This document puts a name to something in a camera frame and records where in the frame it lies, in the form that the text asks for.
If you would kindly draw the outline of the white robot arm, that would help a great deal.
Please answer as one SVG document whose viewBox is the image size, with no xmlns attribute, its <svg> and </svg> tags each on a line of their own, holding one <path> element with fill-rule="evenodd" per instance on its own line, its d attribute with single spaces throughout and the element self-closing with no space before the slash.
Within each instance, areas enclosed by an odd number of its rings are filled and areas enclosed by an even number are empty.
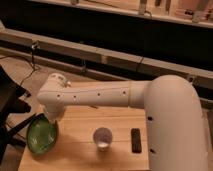
<svg viewBox="0 0 213 171">
<path fill-rule="evenodd" d="M 66 77 L 53 73 L 37 99 L 50 120 L 71 105 L 143 109 L 151 171 L 208 171 L 201 102 L 192 84 L 180 76 L 72 87 Z"/>
</svg>

